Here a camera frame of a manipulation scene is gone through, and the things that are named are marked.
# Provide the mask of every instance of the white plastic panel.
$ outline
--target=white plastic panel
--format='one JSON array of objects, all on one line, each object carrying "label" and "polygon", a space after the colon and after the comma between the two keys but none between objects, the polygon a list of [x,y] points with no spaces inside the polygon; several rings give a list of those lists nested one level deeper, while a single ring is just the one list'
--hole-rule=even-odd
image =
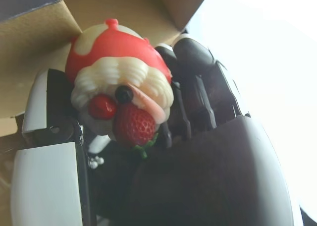
[{"label": "white plastic panel", "polygon": [[32,86],[24,121],[22,133],[46,128],[46,90],[48,70],[40,72]]},{"label": "white plastic panel", "polygon": [[82,226],[75,143],[20,150],[11,188],[13,226]]}]

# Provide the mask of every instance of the red strawberry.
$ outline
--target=red strawberry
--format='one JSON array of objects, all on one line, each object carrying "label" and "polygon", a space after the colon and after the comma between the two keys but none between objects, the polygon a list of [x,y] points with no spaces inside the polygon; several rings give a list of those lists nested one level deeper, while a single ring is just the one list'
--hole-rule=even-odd
[{"label": "red strawberry", "polygon": [[116,109],[116,102],[104,94],[93,97],[88,105],[89,114],[96,119],[110,120],[114,117]]},{"label": "red strawberry", "polygon": [[120,105],[113,122],[113,132],[118,143],[132,148],[153,139],[155,121],[145,110],[132,103]]}]

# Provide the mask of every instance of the cherry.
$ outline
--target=cherry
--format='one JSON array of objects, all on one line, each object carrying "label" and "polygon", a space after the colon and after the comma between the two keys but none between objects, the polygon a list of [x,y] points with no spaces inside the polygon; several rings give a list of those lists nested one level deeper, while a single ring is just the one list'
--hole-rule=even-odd
[{"label": "cherry", "polygon": [[88,105],[88,113],[95,119],[110,120],[114,117],[116,110],[116,102],[104,94],[93,97]]}]

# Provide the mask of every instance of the brown cardboard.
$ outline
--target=brown cardboard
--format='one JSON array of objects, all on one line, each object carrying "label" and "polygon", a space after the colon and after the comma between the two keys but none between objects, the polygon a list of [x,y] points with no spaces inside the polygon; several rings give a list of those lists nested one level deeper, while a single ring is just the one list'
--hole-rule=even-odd
[{"label": "brown cardboard", "polygon": [[63,70],[71,37],[117,18],[153,45],[171,43],[203,0],[60,0],[0,22],[0,118],[25,110],[42,68]]}]

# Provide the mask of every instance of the red fruit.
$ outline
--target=red fruit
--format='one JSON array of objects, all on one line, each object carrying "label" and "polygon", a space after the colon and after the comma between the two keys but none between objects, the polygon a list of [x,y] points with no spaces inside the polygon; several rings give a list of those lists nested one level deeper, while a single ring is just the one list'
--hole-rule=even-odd
[{"label": "red fruit", "polygon": [[120,105],[113,122],[113,132],[118,143],[132,148],[153,139],[155,121],[145,110],[132,103]]},{"label": "red fruit", "polygon": [[89,114],[96,119],[110,120],[114,117],[116,110],[116,102],[104,94],[93,97],[88,105]]}]

